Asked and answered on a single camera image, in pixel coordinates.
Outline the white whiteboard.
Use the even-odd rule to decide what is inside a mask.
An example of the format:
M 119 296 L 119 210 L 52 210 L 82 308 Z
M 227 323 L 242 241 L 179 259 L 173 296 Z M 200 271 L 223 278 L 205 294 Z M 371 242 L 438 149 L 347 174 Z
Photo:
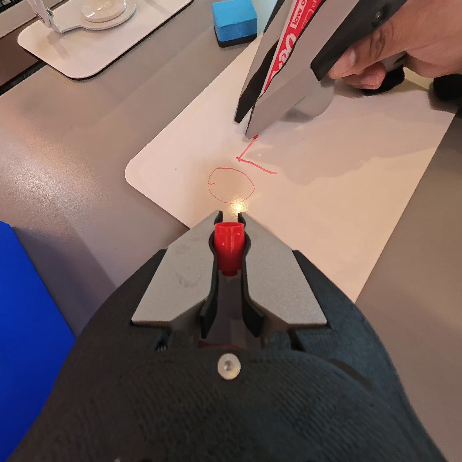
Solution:
M 127 165 L 126 181 L 188 227 L 247 212 L 357 299 L 455 115 L 407 71 L 362 96 L 337 81 L 313 120 L 289 112 L 255 140 L 233 120 L 261 37 Z

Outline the white clipboard stand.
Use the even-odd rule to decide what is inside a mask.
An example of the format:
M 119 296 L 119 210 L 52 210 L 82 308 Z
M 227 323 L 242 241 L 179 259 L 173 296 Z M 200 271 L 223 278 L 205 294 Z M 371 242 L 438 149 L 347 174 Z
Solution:
M 127 1 L 126 12 L 112 20 L 116 25 L 87 23 L 83 28 L 82 5 L 67 1 L 54 10 L 54 21 L 63 33 L 41 20 L 22 30 L 18 44 L 30 54 L 70 79 L 90 78 L 159 29 L 193 1 Z

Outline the red whiteboard marker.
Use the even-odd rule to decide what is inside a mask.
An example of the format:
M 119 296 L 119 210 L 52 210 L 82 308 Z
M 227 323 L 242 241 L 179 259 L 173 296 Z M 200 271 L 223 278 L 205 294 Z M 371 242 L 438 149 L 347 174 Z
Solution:
M 297 42 L 322 9 L 325 1 L 278 1 L 271 20 L 263 32 L 236 108 L 238 122 L 248 112 L 245 136 L 257 137 L 288 110 L 299 104 L 308 93 L 308 58 L 291 58 Z

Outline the person's right hand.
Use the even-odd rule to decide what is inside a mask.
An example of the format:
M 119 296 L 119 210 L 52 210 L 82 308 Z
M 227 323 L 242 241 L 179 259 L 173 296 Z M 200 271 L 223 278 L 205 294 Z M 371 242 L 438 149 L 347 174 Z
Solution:
M 378 89 L 386 75 L 383 60 L 406 52 L 407 67 L 425 78 L 461 73 L 462 2 L 410 0 L 376 31 L 357 41 L 330 69 L 358 89 Z

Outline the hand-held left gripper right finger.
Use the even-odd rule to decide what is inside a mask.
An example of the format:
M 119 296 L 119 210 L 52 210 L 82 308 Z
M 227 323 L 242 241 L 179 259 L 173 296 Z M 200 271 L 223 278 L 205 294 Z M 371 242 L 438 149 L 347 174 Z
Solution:
M 254 337 L 324 327 L 324 315 L 292 249 L 246 213 L 241 264 L 242 317 Z

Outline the blue plastic bin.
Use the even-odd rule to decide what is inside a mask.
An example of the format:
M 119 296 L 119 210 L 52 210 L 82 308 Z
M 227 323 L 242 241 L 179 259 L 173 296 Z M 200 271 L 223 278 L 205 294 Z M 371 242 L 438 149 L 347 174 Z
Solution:
M 0 223 L 0 460 L 41 412 L 75 337 L 13 228 Z

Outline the red marker cap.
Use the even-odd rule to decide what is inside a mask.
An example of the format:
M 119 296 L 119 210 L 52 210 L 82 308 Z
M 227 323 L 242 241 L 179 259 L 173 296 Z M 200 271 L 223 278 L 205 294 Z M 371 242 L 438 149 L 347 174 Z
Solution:
M 213 239 L 218 270 L 224 276 L 236 276 L 242 268 L 245 249 L 244 224 L 240 222 L 217 223 Z

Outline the blue whiteboard eraser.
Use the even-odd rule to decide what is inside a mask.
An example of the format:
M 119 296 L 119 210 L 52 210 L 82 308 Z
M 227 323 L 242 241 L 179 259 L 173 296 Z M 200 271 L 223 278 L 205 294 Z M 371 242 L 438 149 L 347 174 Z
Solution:
M 257 38 L 257 13 L 251 0 L 215 2 L 212 14 L 221 48 L 250 43 Z

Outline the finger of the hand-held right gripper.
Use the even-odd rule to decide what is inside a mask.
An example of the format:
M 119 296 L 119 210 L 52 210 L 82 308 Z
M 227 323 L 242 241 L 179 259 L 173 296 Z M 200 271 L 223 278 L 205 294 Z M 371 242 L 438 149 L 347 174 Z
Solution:
M 273 124 L 297 106 L 297 35 L 286 31 L 297 1 L 278 1 L 242 88 L 234 121 Z
M 320 81 L 311 69 L 315 56 L 358 3 L 356 0 L 325 1 L 297 39 L 286 64 L 271 80 L 252 110 L 246 130 L 248 139 L 260 134 L 292 108 L 301 121 L 315 118 L 332 102 L 334 80 Z

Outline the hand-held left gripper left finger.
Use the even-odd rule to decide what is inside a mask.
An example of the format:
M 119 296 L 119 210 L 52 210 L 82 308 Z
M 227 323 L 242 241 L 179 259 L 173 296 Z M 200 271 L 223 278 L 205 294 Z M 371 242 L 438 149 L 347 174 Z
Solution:
M 215 225 L 223 221 L 214 211 L 163 253 L 133 316 L 140 326 L 181 330 L 207 338 L 218 308 L 218 258 Z

